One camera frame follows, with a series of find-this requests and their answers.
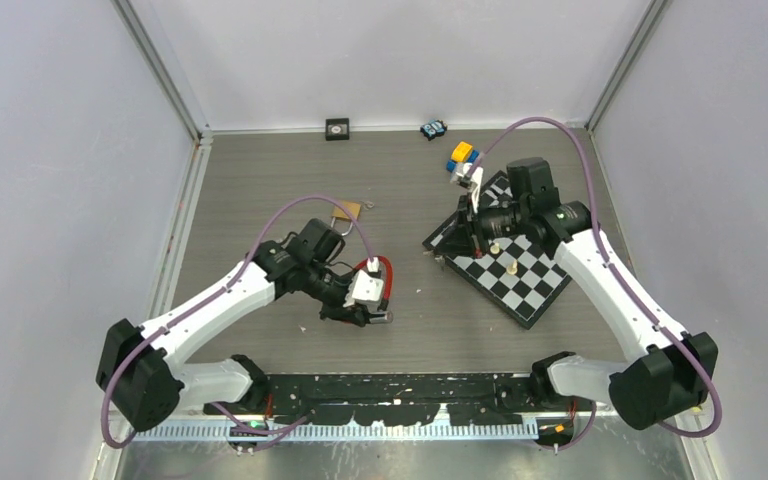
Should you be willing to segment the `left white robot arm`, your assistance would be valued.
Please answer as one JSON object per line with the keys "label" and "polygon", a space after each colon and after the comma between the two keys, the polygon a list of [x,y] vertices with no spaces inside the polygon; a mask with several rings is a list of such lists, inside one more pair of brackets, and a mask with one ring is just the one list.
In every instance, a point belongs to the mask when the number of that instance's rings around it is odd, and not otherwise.
{"label": "left white robot arm", "polygon": [[331,263],[344,244],[338,231],[312,219],[282,242],[260,243],[250,262],[174,310],[140,325],[115,323],[97,384],[138,433],[177,410],[210,403],[258,412],[267,402],[269,380],[250,358],[237,354],[194,364],[192,355],[244,316],[298,292],[320,303],[323,319],[359,327],[391,322],[387,262],[376,257],[339,275]]}

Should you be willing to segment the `red cable lock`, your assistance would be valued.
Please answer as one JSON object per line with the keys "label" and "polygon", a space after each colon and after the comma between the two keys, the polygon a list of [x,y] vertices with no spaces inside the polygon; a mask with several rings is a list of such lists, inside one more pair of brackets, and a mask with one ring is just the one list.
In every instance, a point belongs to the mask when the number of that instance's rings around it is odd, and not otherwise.
{"label": "red cable lock", "polygon": [[393,321],[389,309],[394,272],[389,259],[375,257],[363,260],[353,269],[346,305],[363,319],[364,325],[388,324]]}

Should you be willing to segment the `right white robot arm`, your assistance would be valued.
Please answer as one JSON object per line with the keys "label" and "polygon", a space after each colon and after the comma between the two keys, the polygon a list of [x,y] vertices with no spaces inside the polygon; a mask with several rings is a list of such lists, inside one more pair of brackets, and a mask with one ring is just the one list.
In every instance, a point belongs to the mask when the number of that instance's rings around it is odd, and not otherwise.
{"label": "right white robot arm", "polygon": [[477,259],[495,240],[525,237],[587,295],[625,358],[611,363],[564,351],[537,361],[529,378],[534,403],[551,411],[570,397],[583,398],[611,406],[628,426],[644,430],[711,401],[711,424],[696,434],[715,431],[722,404],[712,381],[719,353],[712,337],[689,333],[657,304],[616,255],[595,212],[580,201],[561,201],[546,160],[509,163],[510,199],[494,206],[480,202],[482,172],[476,163],[454,167],[452,182],[467,192],[435,252]]}

